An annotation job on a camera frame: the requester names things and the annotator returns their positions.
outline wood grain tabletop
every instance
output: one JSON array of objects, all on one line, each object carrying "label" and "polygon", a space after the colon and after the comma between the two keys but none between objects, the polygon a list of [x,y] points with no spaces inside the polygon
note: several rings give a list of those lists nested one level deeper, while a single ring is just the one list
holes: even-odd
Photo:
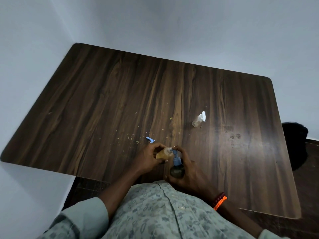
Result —
[{"label": "wood grain tabletop", "polygon": [[[192,121],[206,112],[206,122]],[[148,143],[181,145],[239,208],[301,217],[269,78],[74,44],[1,155],[112,182]],[[146,180],[162,179],[160,165]]]}]

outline white wall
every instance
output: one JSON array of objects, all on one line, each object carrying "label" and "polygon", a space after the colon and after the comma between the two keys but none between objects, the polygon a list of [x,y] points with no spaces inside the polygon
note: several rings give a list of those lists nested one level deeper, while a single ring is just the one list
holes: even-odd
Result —
[{"label": "white wall", "polygon": [[319,0],[52,0],[76,42],[268,76],[319,139]]},{"label": "white wall", "polygon": [[[0,0],[0,151],[73,44],[50,0]],[[74,176],[0,162],[1,238],[35,238]]]}]

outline plastic bottle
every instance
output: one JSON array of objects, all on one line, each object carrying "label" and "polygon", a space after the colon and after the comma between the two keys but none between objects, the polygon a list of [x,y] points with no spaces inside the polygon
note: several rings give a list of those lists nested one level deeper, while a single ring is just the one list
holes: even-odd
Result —
[{"label": "plastic bottle", "polygon": [[192,125],[194,127],[198,127],[199,124],[201,124],[201,122],[205,122],[206,120],[206,113],[202,112],[198,117],[196,117],[196,119],[192,122]]},{"label": "plastic bottle", "polygon": [[164,158],[166,160],[172,159],[173,157],[174,153],[172,148],[164,148],[155,156],[155,158]]},{"label": "plastic bottle", "polygon": [[181,158],[177,156],[177,151],[173,150],[173,153],[174,153],[174,160],[173,160],[174,166],[171,167],[171,169],[169,170],[169,173],[174,178],[182,178],[184,177],[184,174],[185,174],[184,165],[181,163]]}]

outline black bag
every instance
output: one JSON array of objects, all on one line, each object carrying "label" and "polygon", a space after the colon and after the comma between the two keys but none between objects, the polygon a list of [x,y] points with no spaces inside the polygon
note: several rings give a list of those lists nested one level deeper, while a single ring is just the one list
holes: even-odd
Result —
[{"label": "black bag", "polygon": [[291,168],[298,169],[307,160],[306,138],[308,129],[297,122],[282,123]]}]

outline shirt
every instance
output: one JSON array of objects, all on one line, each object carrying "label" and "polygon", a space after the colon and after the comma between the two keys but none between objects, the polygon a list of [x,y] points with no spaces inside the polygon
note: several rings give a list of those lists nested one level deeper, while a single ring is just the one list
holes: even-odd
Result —
[{"label": "shirt", "polygon": [[[251,238],[201,199],[165,181],[134,185],[112,221],[97,197],[63,210],[39,239],[46,238]],[[277,239],[263,230],[259,239]]]}]

